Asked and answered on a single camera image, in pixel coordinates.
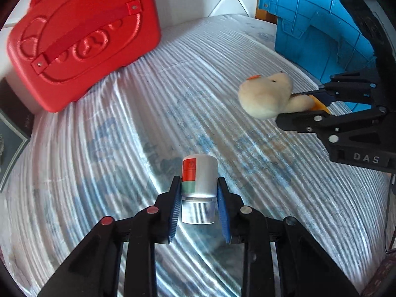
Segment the white red-label bottle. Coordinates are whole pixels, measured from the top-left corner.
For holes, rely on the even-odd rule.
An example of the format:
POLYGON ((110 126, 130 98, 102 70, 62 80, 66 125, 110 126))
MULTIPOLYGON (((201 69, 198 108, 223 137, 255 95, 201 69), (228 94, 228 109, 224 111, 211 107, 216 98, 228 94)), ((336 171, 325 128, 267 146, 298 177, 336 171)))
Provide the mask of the white red-label bottle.
POLYGON ((181 221, 213 224, 218 193, 218 161, 210 155, 186 156, 182 165, 181 221))

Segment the blue plastic crate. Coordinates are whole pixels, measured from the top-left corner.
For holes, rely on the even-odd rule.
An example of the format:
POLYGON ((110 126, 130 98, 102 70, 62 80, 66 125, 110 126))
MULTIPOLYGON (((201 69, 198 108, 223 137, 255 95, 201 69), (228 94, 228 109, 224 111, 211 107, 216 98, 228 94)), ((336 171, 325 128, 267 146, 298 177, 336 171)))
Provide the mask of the blue plastic crate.
POLYGON ((340 0, 259 0, 277 17, 274 49, 318 81, 375 67, 369 41, 340 0))

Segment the black gift box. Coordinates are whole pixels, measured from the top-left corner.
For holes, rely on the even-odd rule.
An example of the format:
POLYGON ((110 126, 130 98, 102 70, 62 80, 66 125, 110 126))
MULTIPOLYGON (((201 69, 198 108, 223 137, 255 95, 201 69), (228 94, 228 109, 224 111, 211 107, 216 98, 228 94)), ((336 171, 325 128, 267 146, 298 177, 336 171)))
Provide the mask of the black gift box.
POLYGON ((34 114, 14 93, 6 79, 1 80, 1 191, 15 163, 27 146, 34 124, 34 114))

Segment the red bear suitcase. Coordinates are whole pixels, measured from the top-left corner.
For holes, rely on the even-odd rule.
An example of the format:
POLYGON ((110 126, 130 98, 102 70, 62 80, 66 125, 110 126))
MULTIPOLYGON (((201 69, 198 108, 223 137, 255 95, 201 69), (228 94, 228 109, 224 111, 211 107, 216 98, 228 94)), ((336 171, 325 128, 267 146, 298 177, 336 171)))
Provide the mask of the red bear suitcase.
POLYGON ((160 39, 155 0, 31 0, 7 53, 39 105, 56 113, 160 39))

